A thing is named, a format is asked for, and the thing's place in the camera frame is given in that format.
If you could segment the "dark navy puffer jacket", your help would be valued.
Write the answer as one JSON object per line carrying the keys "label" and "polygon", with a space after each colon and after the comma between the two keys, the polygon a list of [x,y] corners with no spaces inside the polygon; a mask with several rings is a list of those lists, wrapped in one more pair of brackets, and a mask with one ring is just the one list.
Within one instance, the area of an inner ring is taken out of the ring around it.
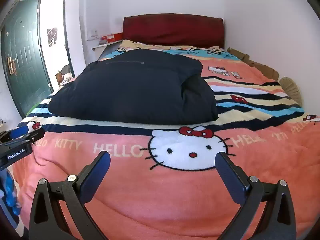
{"label": "dark navy puffer jacket", "polygon": [[153,125],[191,125],[218,117],[200,61],[137,49],[90,63],[48,104],[58,116]]}

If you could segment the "blue patterned sleeve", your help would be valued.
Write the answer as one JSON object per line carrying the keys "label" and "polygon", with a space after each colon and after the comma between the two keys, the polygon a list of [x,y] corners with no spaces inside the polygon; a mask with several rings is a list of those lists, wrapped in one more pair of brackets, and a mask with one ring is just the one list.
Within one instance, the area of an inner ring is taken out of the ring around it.
{"label": "blue patterned sleeve", "polygon": [[5,197],[5,203],[10,207],[16,216],[21,213],[21,205],[17,200],[15,181],[8,169],[1,171],[1,198]]}

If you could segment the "dark green door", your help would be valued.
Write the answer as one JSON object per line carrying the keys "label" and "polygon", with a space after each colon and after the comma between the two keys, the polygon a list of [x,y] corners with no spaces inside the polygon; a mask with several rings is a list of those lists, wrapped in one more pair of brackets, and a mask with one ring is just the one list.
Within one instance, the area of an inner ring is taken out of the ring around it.
{"label": "dark green door", "polygon": [[38,41],[37,6],[38,0],[18,2],[1,33],[5,78],[22,118],[52,92]]}

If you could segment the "striped Hello Kitty blanket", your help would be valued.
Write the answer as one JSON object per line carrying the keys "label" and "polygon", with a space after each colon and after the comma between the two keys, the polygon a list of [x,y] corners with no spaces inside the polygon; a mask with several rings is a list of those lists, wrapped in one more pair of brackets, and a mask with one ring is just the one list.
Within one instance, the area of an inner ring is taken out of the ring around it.
{"label": "striped Hello Kitty blanket", "polygon": [[44,129],[32,154],[13,165],[23,224],[40,179],[64,180],[106,151],[111,165],[87,209],[107,238],[217,239],[239,208],[215,167],[224,152],[261,182],[287,182],[304,236],[319,219],[319,116],[225,51],[125,40],[101,61],[137,49],[200,61],[217,119],[153,125],[58,116],[48,110],[58,90],[22,120]]}

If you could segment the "brown cardboard sheet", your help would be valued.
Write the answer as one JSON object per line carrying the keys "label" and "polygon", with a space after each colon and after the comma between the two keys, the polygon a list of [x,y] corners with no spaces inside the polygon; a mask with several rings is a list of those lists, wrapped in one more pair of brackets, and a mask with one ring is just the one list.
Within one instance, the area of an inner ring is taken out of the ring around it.
{"label": "brown cardboard sheet", "polygon": [[265,64],[260,64],[258,62],[252,61],[249,58],[248,54],[244,54],[238,50],[235,50],[233,48],[228,48],[227,51],[236,56],[237,58],[239,58],[242,62],[244,62],[245,64],[249,65],[250,67],[255,67],[257,68],[262,74],[263,76],[272,79],[274,81],[278,81],[279,80],[279,73],[274,70],[273,68],[265,65]]}

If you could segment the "red white box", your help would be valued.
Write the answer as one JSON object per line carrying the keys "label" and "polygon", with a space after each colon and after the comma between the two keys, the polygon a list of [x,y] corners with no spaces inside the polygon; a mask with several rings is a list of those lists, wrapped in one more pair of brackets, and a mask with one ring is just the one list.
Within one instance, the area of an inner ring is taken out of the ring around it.
{"label": "red white box", "polygon": [[115,34],[109,34],[106,36],[102,36],[100,38],[99,44],[107,44],[112,42],[118,42],[123,39],[123,33],[115,33]]}

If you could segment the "dark red headboard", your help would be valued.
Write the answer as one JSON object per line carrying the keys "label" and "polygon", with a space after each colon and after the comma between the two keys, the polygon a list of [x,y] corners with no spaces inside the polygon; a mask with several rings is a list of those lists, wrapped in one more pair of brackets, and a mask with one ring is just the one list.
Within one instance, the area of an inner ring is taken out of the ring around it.
{"label": "dark red headboard", "polygon": [[163,46],[225,47],[223,19],[191,14],[145,14],[125,17],[123,39]]}

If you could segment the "white wall shelf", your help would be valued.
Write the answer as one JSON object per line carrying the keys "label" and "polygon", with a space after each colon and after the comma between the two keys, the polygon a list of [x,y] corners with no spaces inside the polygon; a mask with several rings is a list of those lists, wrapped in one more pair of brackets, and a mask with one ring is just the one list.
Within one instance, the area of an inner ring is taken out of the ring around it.
{"label": "white wall shelf", "polygon": [[101,45],[92,47],[91,49],[92,49],[92,50],[96,50],[96,49],[104,48],[104,47],[107,47],[107,46],[110,46],[110,45],[113,45],[113,44],[116,44],[116,43],[120,43],[120,42],[122,42],[122,41],[123,41],[123,40],[118,40],[118,41],[114,41],[114,42],[107,42],[107,43],[105,43],[105,44],[101,44]]}

